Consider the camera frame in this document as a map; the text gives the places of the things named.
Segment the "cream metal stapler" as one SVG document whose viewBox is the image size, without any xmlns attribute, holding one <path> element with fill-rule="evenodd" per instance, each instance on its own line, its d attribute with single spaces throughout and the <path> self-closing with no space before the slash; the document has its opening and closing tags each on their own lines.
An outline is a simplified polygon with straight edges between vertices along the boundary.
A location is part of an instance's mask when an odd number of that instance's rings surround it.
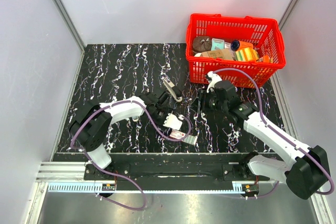
<svg viewBox="0 0 336 224">
<path fill-rule="evenodd" d="M 176 102 L 182 102 L 182 91 L 169 78 L 163 78 L 162 81 L 174 100 Z"/>
</svg>

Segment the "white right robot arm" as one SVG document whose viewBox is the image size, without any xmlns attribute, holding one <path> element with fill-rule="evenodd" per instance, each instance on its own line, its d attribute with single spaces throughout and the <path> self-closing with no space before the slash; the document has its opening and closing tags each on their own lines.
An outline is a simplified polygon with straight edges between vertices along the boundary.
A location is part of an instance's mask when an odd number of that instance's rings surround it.
<svg viewBox="0 0 336 224">
<path fill-rule="evenodd" d="M 200 110 L 204 113 L 217 111 L 230 123 L 262 140 L 280 157 L 275 160 L 251 152 L 234 166 L 234 173 L 245 180 L 254 176 L 277 180 L 301 199 L 318 193 L 325 183 L 330 183 L 330 189 L 334 190 L 323 148 L 318 145 L 312 148 L 274 125 L 256 106 L 242 101 L 230 81 L 218 75 L 206 79 L 208 87 L 200 92 L 198 100 Z"/>
</svg>

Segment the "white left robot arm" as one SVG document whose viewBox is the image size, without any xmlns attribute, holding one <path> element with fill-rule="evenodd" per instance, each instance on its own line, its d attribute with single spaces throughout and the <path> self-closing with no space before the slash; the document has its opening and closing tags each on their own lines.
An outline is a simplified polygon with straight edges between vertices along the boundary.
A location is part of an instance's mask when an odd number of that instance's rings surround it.
<svg viewBox="0 0 336 224">
<path fill-rule="evenodd" d="M 167 97 L 166 93 L 157 97 L 147 92 L 111 103 L 90 100 L 79 109 L 70 123 L 69 133 L 97 165 L 95 172 L 101 179 L 111 178 L 114 172 L 112 159 L 103 145 L 111 124 L 128 118 L 137 119 L 148 111 L 155 125 L 180 129 L 182 122 L 173 114 L 173 109 L 163 104 Z"/>
</svg>

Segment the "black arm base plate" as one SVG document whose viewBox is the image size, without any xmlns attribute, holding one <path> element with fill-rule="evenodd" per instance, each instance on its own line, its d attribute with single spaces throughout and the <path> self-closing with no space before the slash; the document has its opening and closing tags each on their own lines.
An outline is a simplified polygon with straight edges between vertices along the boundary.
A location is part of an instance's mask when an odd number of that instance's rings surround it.
<svg viewBox="0 0 336 224">
<path fill-rule="evenodd" d="M 132 179 L 148 177 L 207 177 L 224 181 L 267 180 L 252 174 L 243 163 L 242 154 L 143 153 L 111 154 L 111 163 L 103 170 Z"/>
</svg>

